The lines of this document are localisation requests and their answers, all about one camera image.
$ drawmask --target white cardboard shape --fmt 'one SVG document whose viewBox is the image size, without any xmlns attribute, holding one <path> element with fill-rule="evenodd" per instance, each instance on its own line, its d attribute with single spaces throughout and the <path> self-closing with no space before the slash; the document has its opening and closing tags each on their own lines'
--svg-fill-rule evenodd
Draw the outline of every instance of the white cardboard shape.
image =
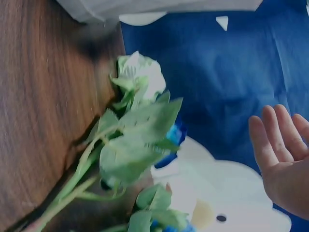
<svg viewBox="0 0 309 232">
<path fill-rule="evenodd" d="M 228 17 L 227 16 L 216 17 L 216 21 L 223 28 L 223 30 L 227 31 L 227 25 L 228 25 Z"/>
</svg>

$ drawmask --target blue backdrop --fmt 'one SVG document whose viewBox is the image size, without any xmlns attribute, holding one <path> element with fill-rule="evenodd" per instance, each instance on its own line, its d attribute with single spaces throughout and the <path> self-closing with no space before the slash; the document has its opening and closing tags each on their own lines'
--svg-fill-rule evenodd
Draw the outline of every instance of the blue backdrop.
<svg viewBox="0 0 309 232">
<path fill-rule="evenodd" d="M 216 16 L 229 17 L 225 32 Z M 252 12 L 169 14 L 144 26 L 122 25 L 127 54 L 139 50 L 162 67 L 188 135 L 216 159 L 256 171 L 248 118 L 283 104 L 309 119 L 309 17 L 306 0 L 264 0 Z M 293 232 L 309 222 L 290 215 Z"/>
</svg>

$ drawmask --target green stem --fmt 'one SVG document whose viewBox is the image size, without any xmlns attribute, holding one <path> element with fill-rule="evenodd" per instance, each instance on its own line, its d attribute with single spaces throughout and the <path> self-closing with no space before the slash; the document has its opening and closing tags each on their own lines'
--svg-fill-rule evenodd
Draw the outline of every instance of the green stem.
<svg viewBox="0 0 309 232">
<path fill-rule="evenodd" d="M 83 167 L 80 169 L 79 172 L 75 172 L 74 175 L 71 177 L 71 179 L 66 183 L 66 185 L 62 188 L 62 190 L 58 193 L 58 195 L 55 197 L 55 199 L 52 201 L 50 206 L 47 208 L 49 210 L 53 206 L 57 205 L 61 199 L 65 198 L 72 190 L 75 188 L 75 186 L 78 184 L 78 182 L 81 180 L 81 178 L 85 175 L 85 173 L 89 170 L 91 165 L 98 160 L 99 154 L 102 149 L 102 145 L 99 145 L 89 156 L 86 163 L 83 165 Z"/>
<path fill-rule="evenodd" d="M 49 210 L 46 214 L 39 219 L 40 225 L 35 230 L 35 232 L 41 232 L 46 224 L 56 215 L 58 214 L 64 207 L 66 207 L 69 203 L 71 203 L 79 194 L 84 192 L 87 188 L 89 188 L 96 180 L 98 176 L 94 176 L 83 182 L 80 186 L 78 186 L 74 191 L 72 191 L 66 198 L 59 202 L 58 205 Z"/>
<path fill-rule="evenodd" d="M 101 232 L 126 232 L 127 231 L 127 224 L 126 225 L 120 225 L 120 226 L 114 226 L 112 228 L 109 228 L 107 230 L 103 230 Z"/>
<path fill-rule="evenodd" d="M 84 200 L 89 200 L 89 201 L 107 202 L 107 201 L 113 201 L 113 200 L 121 198 L 125 194 L 125 192 L 126 192 L 126 188 L 124 188 L 122 192 L 116 196 L 113 195 L 111 197 L 103 197 L 95 193 L 85 191 L 79 194 L 77 197 L 84 199 Z"/>
<path fill-rule="evenodd" d="M 118 128 L 118 126 L 110 126 L 108 127 L 106 130 L 102 131 L 101 133 L 97 134 L 95 136 L 95 138 L 93 139 L 93 141 L 88 145 L 88 147 L 86 148 L 86 150 L 83 152 L 81 158 L 79 159 L 79 164 L 77 166 L 77 170 L 76 172 L 79 172 L 80 169 L 83 167 L 83 165 L 86 163 L 86 161 L 88 160 L 88 157 L 91 153 L 91 150 L 93 149 L 93 146 L 95 145 L 95 143 L 101 139 L 102 137 L 105 137 L 108 133 L 110 133 L 111 131 L 116 131 Z"/>
</svg>

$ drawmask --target flower bouquet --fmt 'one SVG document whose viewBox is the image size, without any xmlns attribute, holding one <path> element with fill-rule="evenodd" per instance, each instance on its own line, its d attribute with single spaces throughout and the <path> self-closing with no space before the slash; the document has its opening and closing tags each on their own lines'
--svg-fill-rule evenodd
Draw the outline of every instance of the flower bouquet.
<svg viewBox="0 0 309 232">
<path fill-rule="evenodd" d="M 91 130 L 76 172 L 47 207 L 42 216 L 24 231 L 41 232 L 53 217 L 74 199 L 116 201 L 128 186 L 143 177 L 155 165 L 164 167 L 177 157 L 186 129 L 178 118 L 182 99 L 170 101 L 160 65 L 138 52 L 118 59 L 118 78 L 111 77 L 123 94 L 107 109 Z M 93 164 L 99 174 L 82 182 Z M 110 197 L 87 191 L 98 179 L 109 188 Z M 171 192 L 155 185 L 137 198 L 138 210 L 128 224 L 106 232 L 164 231 L 172 226 L 190 231 L 186 214 L 169 209 Z"/>
</svg>

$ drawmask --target black dot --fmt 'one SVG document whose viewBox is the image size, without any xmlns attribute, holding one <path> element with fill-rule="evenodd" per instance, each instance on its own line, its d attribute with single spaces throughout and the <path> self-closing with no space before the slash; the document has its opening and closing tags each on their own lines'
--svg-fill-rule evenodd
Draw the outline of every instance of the black dot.
<svg viewBox="0 0 309 232">
<path fill-rule="evenodd" d="M 226 216 L 224 216 L 224 215 L 218 215 L 218 216 L 217 216 L 217 221 L 219 221 L 219 222 L 226 222 Z"/>
</svg>

